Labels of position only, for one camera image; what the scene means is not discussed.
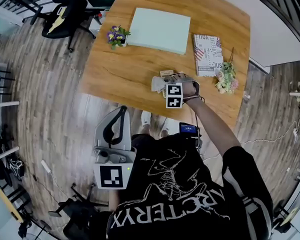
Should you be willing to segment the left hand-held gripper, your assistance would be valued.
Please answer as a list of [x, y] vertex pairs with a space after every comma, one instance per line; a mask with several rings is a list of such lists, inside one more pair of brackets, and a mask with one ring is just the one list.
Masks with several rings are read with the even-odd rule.
[[[131, 149], [131, 122], [127, 109], [123, 105], [109, 112], [95, 128], [96, 147], [93, 151], [96, 162], [93, 165], [93, 172], [99, 189], [127, 188], [137, 153], [134, 147]], [[114, 138], [116, 133], [113, 126], [117, 122], [119, 122], [118, 136]]]

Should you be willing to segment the white terry cloth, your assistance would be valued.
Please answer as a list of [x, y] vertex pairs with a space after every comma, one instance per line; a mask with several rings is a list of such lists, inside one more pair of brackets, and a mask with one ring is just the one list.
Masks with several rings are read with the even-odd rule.
[[166, 84], [164, 77], [154, 76], [151, 80], [151, 91], [160, 93], [166, 88]]

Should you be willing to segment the person's right hand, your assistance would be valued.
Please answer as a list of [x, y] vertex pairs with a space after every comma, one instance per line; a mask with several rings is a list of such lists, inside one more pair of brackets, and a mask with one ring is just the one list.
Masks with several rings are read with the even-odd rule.
[[190, 98], [197, 96], [197, 90], [192, 81], [185, 81], [182, 83], [183, 102], [185, 103]]

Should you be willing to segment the white shoe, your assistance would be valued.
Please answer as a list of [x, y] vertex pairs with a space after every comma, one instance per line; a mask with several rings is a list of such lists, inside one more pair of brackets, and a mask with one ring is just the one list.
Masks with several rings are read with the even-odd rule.
[[171, 118], [166, 118], [164, 120], [161, 132], [160, 132], [160, 137], [164, 138], [170, 135], [174, 135], [179, 132], [179, 123]]
[[141, 113], [141, 123], [142, 123], [142, 134], [150, 135], [151, 129], [151, 117], [152, 114], [148, 111], [143, 110]]

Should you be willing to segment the black device with blue screen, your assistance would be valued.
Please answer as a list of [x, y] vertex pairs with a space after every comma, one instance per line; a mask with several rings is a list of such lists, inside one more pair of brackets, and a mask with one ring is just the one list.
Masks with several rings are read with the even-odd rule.
[[188, 138], [198, 139], [200, 137], [200, 131], [198, 130], [198, 127], [185, 122], [179, 123], [179, 133], [186, 135]]

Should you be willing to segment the printed flag pattern book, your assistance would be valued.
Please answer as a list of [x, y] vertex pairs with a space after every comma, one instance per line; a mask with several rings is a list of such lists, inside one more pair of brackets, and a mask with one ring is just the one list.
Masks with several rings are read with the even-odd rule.
[[221, 39], [217, 36], [194, 34], [193, 48], [197, 76], [215, 77], [224, 63]]

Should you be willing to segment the dried flower bouquet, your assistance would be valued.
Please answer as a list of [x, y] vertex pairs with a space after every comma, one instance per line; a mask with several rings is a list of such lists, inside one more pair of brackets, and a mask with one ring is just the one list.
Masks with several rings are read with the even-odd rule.
[[233, 95], [239, 87], [239, 81], [236, 78], [236, 71], [233, 64], [234, 48], [232, 48], [229, 61], [222, 64], [220, 71], [217, 73], [217, 83], [215, 87], [220, 94]]

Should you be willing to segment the pale green flat box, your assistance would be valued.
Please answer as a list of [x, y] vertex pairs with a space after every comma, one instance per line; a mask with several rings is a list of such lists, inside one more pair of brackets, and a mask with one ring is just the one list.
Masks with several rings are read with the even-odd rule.
[[136, 8], [127, 44], [184, 55], [191, 18], [167, 11]]

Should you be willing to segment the white power strip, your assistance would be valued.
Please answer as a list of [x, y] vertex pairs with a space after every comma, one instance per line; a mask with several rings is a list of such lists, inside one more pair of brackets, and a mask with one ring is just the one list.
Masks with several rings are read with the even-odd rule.
[[48, 174], [50, 174], [52, 172], [50, 167], [48, 166], [48, 164], [44, 160], [41, 161], [41, 165], [43, 166], [43, 168], [46, 170], [46, 172]]

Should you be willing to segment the black swivel chair base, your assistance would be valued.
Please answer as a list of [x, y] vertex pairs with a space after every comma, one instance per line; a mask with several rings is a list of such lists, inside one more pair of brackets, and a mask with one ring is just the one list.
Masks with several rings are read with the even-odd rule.
[[90, 240], [89, 223], [90, 218], [95, 210], [93, 202], [90, 201], [92, 190], [96, 185], [92, 183], [89, 187], [87, 198], [84, 198], [76, 190], [76, 184], [71, 185], [71, 189], [75, 193], [76, 200], [69, 198], [65, 202], [59, 202], [57, 210], [49, 211], [50, 217], [60, 218], [61, 211], [64, 211], [70, 218], [69, 222], [63, 228], [63, 234], [68, 240]]

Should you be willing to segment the purple flowers in white pot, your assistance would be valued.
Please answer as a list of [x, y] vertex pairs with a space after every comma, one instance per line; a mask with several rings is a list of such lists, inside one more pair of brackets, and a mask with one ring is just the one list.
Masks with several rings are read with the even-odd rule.
[[115, 50], [116, 47], [125, 47], [128, 43], [128, 36], [130, 35], [131, 32], [121, 27], [121, 25], [114, 25], [106, 34], [107, 43], [110, 45], [112, 50]]

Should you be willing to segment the black printed t-shirt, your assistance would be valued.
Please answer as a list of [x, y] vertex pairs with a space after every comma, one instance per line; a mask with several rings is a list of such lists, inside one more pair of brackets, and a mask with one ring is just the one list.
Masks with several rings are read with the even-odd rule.
[[95, 222], [93, 239], [269, 240], [273, 201], [242, 147], [223, 155], [219, 185], [182, 134], [136, 134], [132, 146], [136, 157], [127, 188], [116, 210]]

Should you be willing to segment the white curved partition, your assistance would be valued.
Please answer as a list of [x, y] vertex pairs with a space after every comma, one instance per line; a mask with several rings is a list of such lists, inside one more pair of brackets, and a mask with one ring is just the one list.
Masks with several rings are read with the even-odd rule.
[[300, 61], [300, 38], [262, 0], [225, 0], [250, 17], [250, 59], [258, 66]]

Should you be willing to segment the yellow paper sheet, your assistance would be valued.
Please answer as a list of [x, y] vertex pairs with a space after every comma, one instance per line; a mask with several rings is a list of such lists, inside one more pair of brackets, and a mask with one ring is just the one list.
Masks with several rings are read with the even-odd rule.
[[57, 15], [57, 18], [56, 20], [52, 23], [52, 26], [50, 27], [50, 29], [48, 30], [48, 34], [50, 34], [55, 28], [57, 28], [58, 26], [60, 26], [65, 18], [66, 18], [66, 15], [65, 15], [65, 11], [66, 11], [67, 7], [66, 6], [61, 6], [56, 15]]

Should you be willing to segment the black office chair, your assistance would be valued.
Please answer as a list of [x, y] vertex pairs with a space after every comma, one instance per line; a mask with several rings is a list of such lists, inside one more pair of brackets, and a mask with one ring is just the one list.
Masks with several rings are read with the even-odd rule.
[[[44, 19], [43, 30], [41, 35], [48, 39], [63, 39], [69, 38], [67, 49], [69, 52], [73, 52], [71, 48], [72, 40], [77, 29], [89, 32], [89, 29], [82, 26], [81, 23], [87, 21], [90, 17], [99, 16], [101, 9], [98, 8], [87, 8], [87, 0], [52, 0], [57, 4], [55, 9], [46, 14], [42, 13], [42, 7], [35, 12], [34, 16], [30, 21], [30, 25], [34, 25], [38, 18]], [[57, 19], [57, 11], [60, 7], [67, 7], [65, 11], [65, 20], [61, 25], [55, 28], [51, 33], [48, 33], [53, 22]]]

